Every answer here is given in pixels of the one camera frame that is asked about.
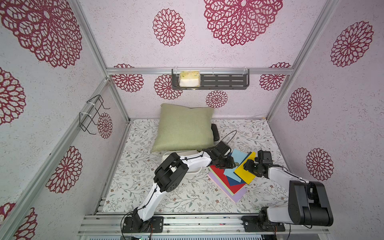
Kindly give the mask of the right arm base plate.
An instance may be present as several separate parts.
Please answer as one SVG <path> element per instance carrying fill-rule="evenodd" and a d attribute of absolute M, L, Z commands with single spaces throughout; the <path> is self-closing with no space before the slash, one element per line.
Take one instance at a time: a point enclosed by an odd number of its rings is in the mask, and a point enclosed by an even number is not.
<path fill-rule="evenodd" d="M 273 223 L 269 220 L 264 220 L 259 216 L 242 216 L 241 220 L 245 232 L 255 233 L 255 232 L 285 232 L 286 228 L 283 223 Z"/>

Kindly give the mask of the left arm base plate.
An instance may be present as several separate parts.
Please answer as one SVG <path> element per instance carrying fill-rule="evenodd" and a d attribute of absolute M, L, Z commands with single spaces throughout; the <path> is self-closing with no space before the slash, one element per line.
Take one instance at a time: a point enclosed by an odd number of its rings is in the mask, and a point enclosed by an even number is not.
<path fill-rule="evenodd" d="M 148 221 L 142 221 L 139 217 L 126 217 L 123 222 L 122 233 L 162 233 L 164 217 L 152 217 Z"/>

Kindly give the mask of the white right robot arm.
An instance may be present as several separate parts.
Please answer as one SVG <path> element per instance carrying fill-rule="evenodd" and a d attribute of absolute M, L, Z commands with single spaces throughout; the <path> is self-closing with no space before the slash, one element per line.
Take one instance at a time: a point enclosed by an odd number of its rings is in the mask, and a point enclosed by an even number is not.
<path fill-rule="evenodd" d="M 242 167 L 258 178 L 272 180 L 289 193 L 288 203 L 280 207 L 261 208 L 256 223 L 264 231 L 282 224 L 330 227 L 334 217 L 325 186 L 290 173 L 272 161 L 247 160 Z"/>

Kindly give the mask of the yellow envelope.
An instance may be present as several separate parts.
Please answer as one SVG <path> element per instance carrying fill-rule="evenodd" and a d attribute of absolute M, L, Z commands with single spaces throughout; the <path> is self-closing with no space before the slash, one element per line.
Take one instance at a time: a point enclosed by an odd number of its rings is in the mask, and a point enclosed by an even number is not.
<path fill-rule="evenodd" d="M 236 168 L 234 173 L 240 177 L 246 184 L 250 184 L 255 178 L 255 170 L 257 163 L 255 158 L 257 157 L 256 152 L 250 152 L 242 163 Z"/>

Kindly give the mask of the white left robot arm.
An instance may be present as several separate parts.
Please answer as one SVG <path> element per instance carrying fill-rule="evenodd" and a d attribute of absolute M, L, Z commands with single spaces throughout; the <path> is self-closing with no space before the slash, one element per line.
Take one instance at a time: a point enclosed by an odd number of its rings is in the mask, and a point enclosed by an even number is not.
<path fill-rule="evenodd" d="M 218 169 L 233 169 L 236 164 L 228 146 L 215 146 L 193 155 L 172 152 L 157 167 L 153 185 L 143 203 L 135 208 L 131 217 L 136 224 L 148 222 L 164 196 L 175 190 L 190 170 L 214 166 Z"/>

